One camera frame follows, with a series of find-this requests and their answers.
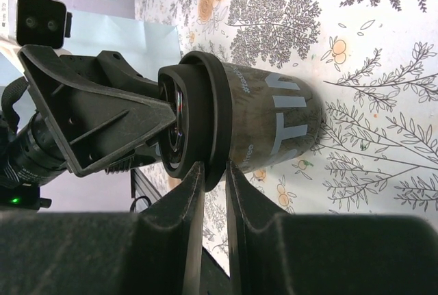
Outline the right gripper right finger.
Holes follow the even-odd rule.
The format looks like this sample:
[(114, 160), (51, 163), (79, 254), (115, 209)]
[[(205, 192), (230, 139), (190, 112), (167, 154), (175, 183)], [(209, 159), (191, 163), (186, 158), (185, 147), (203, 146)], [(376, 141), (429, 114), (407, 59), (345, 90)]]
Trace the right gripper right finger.
[(289, 214), (227, 163), (233, 294), (436, 294), (437, 232), (421, 218)]

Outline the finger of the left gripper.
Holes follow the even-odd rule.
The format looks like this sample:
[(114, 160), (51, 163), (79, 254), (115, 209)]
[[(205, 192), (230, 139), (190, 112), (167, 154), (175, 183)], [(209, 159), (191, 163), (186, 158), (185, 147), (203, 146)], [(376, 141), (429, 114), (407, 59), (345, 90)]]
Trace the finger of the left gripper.
[(61, 55), (61, 61), (79, 76), (107, 86), (146, 97), (158, 97), (156, 81), (144, 78), (116, 51), (102, 51), (97, 56)]

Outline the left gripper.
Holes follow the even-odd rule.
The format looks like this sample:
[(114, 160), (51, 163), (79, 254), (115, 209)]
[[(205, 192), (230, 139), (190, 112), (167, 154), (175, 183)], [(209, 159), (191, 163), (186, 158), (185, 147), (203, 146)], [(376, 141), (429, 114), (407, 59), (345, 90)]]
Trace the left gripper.
[[(146, 144), (176, 121), (172, 105), (88, 81), (51, 47), (18, 52), (26, 79), (1, 94), (1, 205), (50, 206), (40, 188), (66, 171), (85, 177)], [(39, 112), (18, 128), (27, 91)]]

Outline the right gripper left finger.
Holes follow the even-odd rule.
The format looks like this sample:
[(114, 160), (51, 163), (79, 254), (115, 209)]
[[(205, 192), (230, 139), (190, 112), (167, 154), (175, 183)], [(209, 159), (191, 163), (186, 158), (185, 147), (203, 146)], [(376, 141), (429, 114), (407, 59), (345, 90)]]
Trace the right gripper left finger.
[(198, 294), (205, 169), (140, 213), (1, 214), (2, 294)]

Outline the light blue paper bag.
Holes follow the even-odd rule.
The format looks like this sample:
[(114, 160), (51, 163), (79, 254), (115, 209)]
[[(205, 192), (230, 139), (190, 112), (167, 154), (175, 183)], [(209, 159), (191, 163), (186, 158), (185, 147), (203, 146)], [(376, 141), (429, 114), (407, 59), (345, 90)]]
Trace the light blue paper bag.
[[(180, 56), (178, 37), (173, 26), (89, 12), (71, 13), (73, 19), (70, 38), (64, 40), (63, 46), (69, 53), (64, 55), (97, 56), (102, 51), (116, 51), (144, 78), (156, 82), (159, 69), (165, 64), (175, 62)], [(16, 79), (26, 79), (18, 53), (13, 60), (1, 54), (1, 94)], [(20, 117), (19, 129), (29, 122), (35, 112), (39, 112), (30, 95), (29, 82), (27, 83), (27, 91), (14, 104), (14, 110)], [(103, 170), (126, 170), (141, 163), (154, 163), (157, 160), (158, 135)], [(48, 207), (50, 206), (1, 205), (3, 211), (38, 211)]]

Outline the dark coffee cup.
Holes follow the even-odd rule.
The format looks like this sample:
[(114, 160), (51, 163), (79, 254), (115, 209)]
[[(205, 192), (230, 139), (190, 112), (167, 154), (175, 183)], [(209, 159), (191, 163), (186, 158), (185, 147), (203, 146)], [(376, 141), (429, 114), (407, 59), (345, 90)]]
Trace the dark coffee cup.
[(316, 141), (322, 104), (303, 80), (226, 63), (232, 101), (229, 159), (242, 172), (293, 159)]

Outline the black coffee lid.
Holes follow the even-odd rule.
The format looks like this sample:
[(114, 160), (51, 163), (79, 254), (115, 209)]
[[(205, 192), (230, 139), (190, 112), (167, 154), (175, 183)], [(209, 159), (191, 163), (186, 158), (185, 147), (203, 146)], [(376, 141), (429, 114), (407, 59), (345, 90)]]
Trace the black coffee lid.
[(183, 179), (202, 162), (210, 192), (223, 176), (231, 148), (231, 90), (224, 65), (210, 53), (191, 51), (177, 65), (160, 68), (158, 84), (160, 98), (177, 116), (159, 137), (164, 168)]

